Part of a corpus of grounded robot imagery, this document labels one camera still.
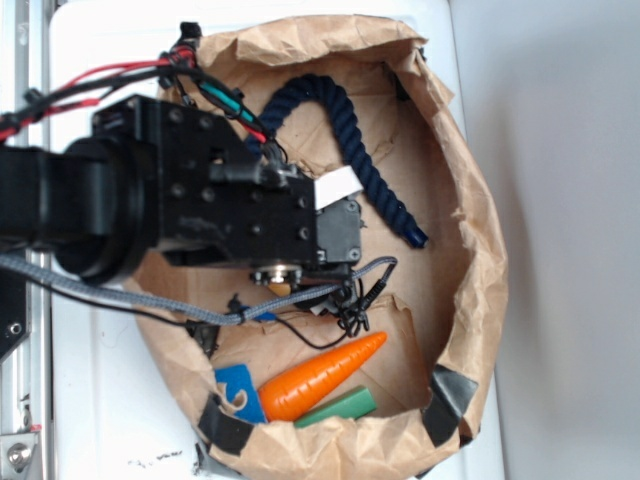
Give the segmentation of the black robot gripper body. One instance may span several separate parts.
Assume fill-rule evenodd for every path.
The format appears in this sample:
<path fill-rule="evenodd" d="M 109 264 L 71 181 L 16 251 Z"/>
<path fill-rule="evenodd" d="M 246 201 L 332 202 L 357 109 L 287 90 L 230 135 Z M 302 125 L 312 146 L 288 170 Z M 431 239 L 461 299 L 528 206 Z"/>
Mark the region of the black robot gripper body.
<path fill-rule="evenodd" d="M 247 269 L 263 285 L 352 281 L 359 204 L 318 206 L 310 177 L 277 148 L 257 159 L 224 117 L 134 95 L 99 111 L 92 137 L 118 182 L 121 272 L 157 251 L 174 266 Z"/>

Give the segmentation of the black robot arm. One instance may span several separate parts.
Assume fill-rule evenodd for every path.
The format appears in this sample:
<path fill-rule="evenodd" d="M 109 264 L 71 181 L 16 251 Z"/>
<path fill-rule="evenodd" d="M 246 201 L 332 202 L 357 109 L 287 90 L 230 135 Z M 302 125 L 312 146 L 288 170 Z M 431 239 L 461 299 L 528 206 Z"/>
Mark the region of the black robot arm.
<path fill-rule="evenodd" d="M 50 252 L 91 285 L 150 251 L 260 283 L 342 283 L 362 255 L 361 209 L 350 194 L 321 206 L 317 191 L 279 154 L 256 158 L 225 118 L 134 95 L 60 154 L 2 149 L 1 242 Z"/>

